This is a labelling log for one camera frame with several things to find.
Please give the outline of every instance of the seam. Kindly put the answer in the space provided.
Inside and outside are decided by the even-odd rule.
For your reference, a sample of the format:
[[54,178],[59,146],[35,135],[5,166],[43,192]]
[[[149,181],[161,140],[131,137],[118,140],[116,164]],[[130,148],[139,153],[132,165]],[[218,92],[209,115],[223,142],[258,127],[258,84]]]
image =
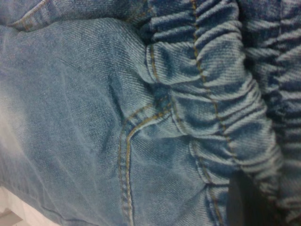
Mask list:
[[156,77],[157,82],[160,82],[158,74],[157,74],[157,69],[156,69],[156,64],[155,64],[155,56],[154,56],[154,45],[150,46],[150,56],[151,56],[151,66],[154,72],[154,75]]
[[12,24],[9,24],[8,26],[15,26],[17,24],[23,23],[24,21],[32,16],[35,12],[37,12],[39,9],[41,9],[46,3],[48,3],[49,0],[42,0],[40,1],[35,7],[33,7],[31,10],[29,10],[20,20],[17,20],[16,22],[13,22]]
[[182,123],[182,120],[181,120],[180,117],[179,117],[179,114],[178,114],[178,111],[177,111],[177,107],[176,107],[176,105],[175,105],[174,98],[173,98],[172,95],[170,95],[170,97],[171,97],[171,100],[172,100],[172,103],[173,103],[173,109],[174,109],[175,118],[176,118],[177,122],[179,123],[179,125],[180,125],[180,127],[181,127],[183,133],[184,133],[184,134],[185,134],[185,133],[188,134],[186,128],[184,127],[184,125],[183,125],[183,123]]
[[[195,144],[195,142],[192,143],[192,150],[193,150],[193,152],[194,152],[194,155],[197,157],[197,151],[196,151],[196,144]],[[207,168],[206,168],[206,166],[204,165],[204,162],[203,162],[202,157],[199,157],[198,159],[199,159],[199,162],[200,162],[201,165],[202,165],[203,172],[204,172],[205,177],[207,178],[208,182],[209,182],[211,185],[214,185],[214,183],[213,183],[213,181],[212,181],[212,179],[211,179],[211,177],[210,177],[210,175],[209,175],[209,173],[208,173],[208,171],[207,171]],[[216,215],[217,215],[217,217],[218,217],[218,220],[219,220],[220,224],[223,225],[223,222],[222,222],[222,216],[221,216],[221,213],[220,213],[220,211],[219,211],[219,209],[218,209],[218,205],[217,205],[217,199],[216,199],[216,197],[215,197],[215,195],[214,195],[214,193],[213,193],[213,191],[212,191],[211,188],[209,188],[209,193],[210,193],[210,196],[211,196],[211,198],[212,198],[212,200],[213,200],[213,205],[214,205],[215,213],[216,213]]]
[[[215,117],[217,118],[217,120],[219,121],[219,124],[222,128],[222,135],[226,138],[227,140],[227,144],[228,144],[228,147],[229,147],[229,150],[231,152],[231,156],[234,160],[234,162],[236,164],[238,164],[238,159],[236,158],[235,154],[234,154],[234,150],[233,148],[231,147],[230,143],[231,143],[231,139],[230,137],[225,134],[225,131],[226,131],[226,126],[223,124],[222,122],[222,118],[218,115],[218,109],[217,109],[217,103],[215,102],[215,100],[213,100],[211,98],[211,90],[209,87],[205,86],[205,83],[206,83],[206,77],[204,76],[203,74],[203,70],[201,69],[201,63],[198,61],[198,55],[199,55],[199,52],[198,52],[198,49],[196,47],[196,42],[197,42],[197,34],[196,32],[198,31],[199,27],[198,27],[198,24],[197,24],[197,20],[198,20],[198,16],[197,16],[197,3],[196,3],[196,0],[190,0],[191,1],[191,4],[192,4],[192,10],[193,10],[193,15],[196,19],[195,23],[193,24],[194,27],[195,27],[195,32],[193,33],[193,49],[194,49],[194,55],[195,55],[195,59],[196,59],[196,64],[197,64],[197,68],[198,68],[198,71],[200,73],[200,76],[201,76],[201,79],[203,81],[203,85],[207,91],[207,97],[210,99],[210,101],[212,102],[213,104],[213,107],[214,107],[214,113],[215,113]],[[222,221],[222,218],[219,217],[219,222],[220,224],[223,225],[223,221]]]
[[[168,96],[165,96],[165,97],[161,98],[160,100],[158,100],[158,102],[156,104],[162,102],[163,100],[165,100],[167,98],[168,98]],[[146,105],[146,106],[144,106],[142,108],[139,108],[138,110],[136,110],[132,114],[130,114],[130,116],[128,116],[126,118],[126,120],[124,121],[122,129],[121,129],[121,132],[120,132],[119,150],[118,150],[118,166],[119,166],[119,179],[120,179],[120,189],[121,189],[121,207],[122,207],[122,212],[123,212],[123,216],[124,217],[126,217],[126,211],[125,211],[125,209],[123,207],[124,206],[124,202],[123,202],[123,193],[124,193],[124,191],[123,191],[123,186],[122,186],[122,173],[121,173],[121,141],[122,141],[121,139],[122,139],[122,135],[123,135],[123,133],[125,131],[126,124],[127,124],[127,122],[129,120],[131,120],[132,118],[134,118],[138,113],[140,113],[140,112],[142,112],[142,111],[144,111],[144,110],[146,110],[146,109],[148,109],[148,108],[150,108],[150,107],[152,107],[154,105],[155,104]]]
[[132,131],[127,136],[127,159],[126,159],[126,181],[127,181],[127,205],[129,209],[129,219],[130,219],[130,226],[134,226],[134,220],[133,220],[133,210],[132,210],[132,197],[131,197],[131,185],[130,185],[130,178],[129,178],[129,168],[130,168],[130,154],[131,154],[131,145],[130,145],[130,139],[134,135],[134,133],[143,125],[146,123],[156,120],[159,118],[162,118],[164,115],[166,115],[168,112],[170,112],[170,109],[167,109],[170,104],[168,104],[162,112],[145,119],[143,122],[135,126]]

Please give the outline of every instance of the denim twill texture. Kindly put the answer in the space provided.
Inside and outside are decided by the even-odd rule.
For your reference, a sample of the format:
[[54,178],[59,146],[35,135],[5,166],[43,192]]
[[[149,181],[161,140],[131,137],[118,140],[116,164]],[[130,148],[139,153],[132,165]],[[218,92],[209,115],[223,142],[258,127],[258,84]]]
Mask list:
[[299,5],[270,4],[0,0],[0,184],[64,226],[225,226],[243,170],[294,220]]

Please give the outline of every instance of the denim fabric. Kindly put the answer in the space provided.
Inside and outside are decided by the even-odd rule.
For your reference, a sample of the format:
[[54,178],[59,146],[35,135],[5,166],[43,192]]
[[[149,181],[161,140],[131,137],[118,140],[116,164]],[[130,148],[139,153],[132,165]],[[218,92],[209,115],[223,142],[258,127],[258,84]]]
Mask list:
[[45,216],[227,225],[239,169],[276,199],[283,158],[236,1],[0,0],[0,13],[0,184]]
[[259,83],[285,158],[278,206],[293,221],[301,216],[301,2],[240,0],[240,7],[246,66]]

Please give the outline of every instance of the jeans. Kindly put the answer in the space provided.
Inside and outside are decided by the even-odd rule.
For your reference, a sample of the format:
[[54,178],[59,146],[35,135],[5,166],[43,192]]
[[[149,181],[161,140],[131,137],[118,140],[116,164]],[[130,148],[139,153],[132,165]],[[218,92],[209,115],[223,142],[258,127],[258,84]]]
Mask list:
[[63,226],[225,226],[237,170],[271,202],[299,193],[244,4],[265,9],[0,0],[0,184]]

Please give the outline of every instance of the stitching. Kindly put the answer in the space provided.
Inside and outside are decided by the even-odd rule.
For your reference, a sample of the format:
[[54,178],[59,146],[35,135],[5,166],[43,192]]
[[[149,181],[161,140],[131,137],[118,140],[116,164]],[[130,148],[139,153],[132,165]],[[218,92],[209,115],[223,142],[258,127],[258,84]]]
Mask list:
[[[157,104],[162,102],[163,100],[167,99],[168,96],[165,96],[163,98],[161,98],[160,100],[158,100]],[[120,138],[119,138],[119,150],[118,150],[118,165],[119,165],[119,178],[120,178],[120,189],[121,189],[121,206],[122,206],[122,212],[123,212],[123,216],[125,217],[126,215],[126,211],[123,207],[124,205],[124,202],[123,202],[123,186],[122,186],[122,173],[121,173],[121,138],[122,138],[122,135],[125,131],[125,127],[126,127],[126,124],[127,122],[134,118],[139,112],[142,112],[143,110],[146,110],[150,107],[154,106],[154,104],[149,104],[149,105],[146,105],[142,108],[139,108],[138,110],[136,110],[134,113],[132,113],[129,117],[126,118],[126,120],[124,121],[123,123],[123,126],[122,126],[122,129],[121,129],[121,132],[120,132]]]
[[[197,157],[197,151],[196,151],[196,144],[195,144],[195,142],[193,142],[193,144],[192,144],[192,150],[193,150],[195,156]],[[209,181],[210,184],[214,185],[214,183],[213,183],[213,181],[212,181],[212,179],[211,179],[211,177],[210,177],[210,175],[209,175],[209,173],[207,171],[207,168],[204,165],[202,157],[199,157],[198,159],[199,159],[199,161],[200,161],[200,163],[202,165],[202,169],[203,169],[203,172],[204,172],[207,180]],[[221,213],[220,213],[220,211],[218,209],[218,205],[217,205],[217,199],[216,199],[216,197],[215,197],[215,195],[214,195],[214,193],[213,193],[213,191],[212,191],[211,188],[209,188],[209,193],[210,193],[210,196],[211,196],[211,198],[213,200],[213,205],[214,205],[215,213],[216,213],[216,215],[218,217],[218,220],[219,220],[220,224],[223,225],[222,216],[221,216]]]
[[170,106],[170,103],[163,109],[162,112],[145,119],[143,122],[141,122],[139,125],[135,126],[132,131],[128,134],[127,136],[127,169],[126,169],[126,180],[127,180],[127,205],[129,209],[129,219],[130,219],[130,225],[134,226],[134,221],[133,221],[133,212],[132,212],[132,197],[131,197],[131,185],[130,185],[130,178],[129,178],[129,168],[130,168],[130,154],[131,154],[131,145],[130,145],[130,139],[133,136],[133,134],[143,125],[146,123],[156,120],[159,118],[162,118],[165,114],[170,112],[170,109],[166,110],[166,108]]
[[156,80],[157,82],[160,82],[159,81],[159,77],[158,77],[158,74],[157,74],[157,69],[156,69],[156,65],[155,65],[155,56],[154,56],[154,45],[151,45],[150,46],[150,56],[151,56],[151,66],[152,66],[152,69],[154,71],[154,75],[156,77]]
[[37,12],[39,9],[41,9],[46,3],[48,3],[49,0],[44,0],[39,2],[35,7],[33,7],[29,12],[27,12],[20,20],[10,24],[9,26],[14,26],[16,24],[24,24],[24,21],[29,18],[30,16],[32,16],[35,12]]
[[200,62],[198,61],[198,49],[196,47],[196,41],[197,41],[197,30],[199,29],[198,27],[198,24],[197,24],[197,19],[198,19],[198,16],[197,16],[197,3],[196,3],[196,0],[190,0],[191,1],[191,4],[192,4],[192,9],[193,9],[193,15],[195,16],[195,19],[196,19],[196,22],[194,23],[194,27],[196,29],[196,31],[193,33],[193,37],[194,37],[194,41],[193,41],[193,49],[194,49],[194,55],[195,55],[195,58],[196,58],[196,64],[197,64],[197,68],[199,70],[199,73],[200,73],[200,76],[201,76],[201,79],[203,81],[203,84],[204,84],[204,87],[206,88],[206,91],[207,91],[207,97],[211,100],[212,104],[213,104],[213,107],[214,107],[214,113],[215,113],[215,116],[217,118],[217,120],[219,121],[219,124],[221,125],[222,127],[222,134],[223,136],[226,138],[227,140],[227,143],[228,143],[228,147],[230,149],[230,152],[231,152],[231,156],[234,160],[234,162],[238,163],[238,160],[234,154],[234,150],[233,148],[231,147],[230,143],[231,143],[231,139],[228,135],[225,134],[225,131],[226,131],[226,126],[223,124],[222,122],[222,119],[220,118],[220,116],[218,115],[218,109],[217,109],[217,103],[211,98],[211,90],[205,86],[205,83],[206,83],[206,77],[204,76],[203,74],[203,70],[201,69],[201,64]]

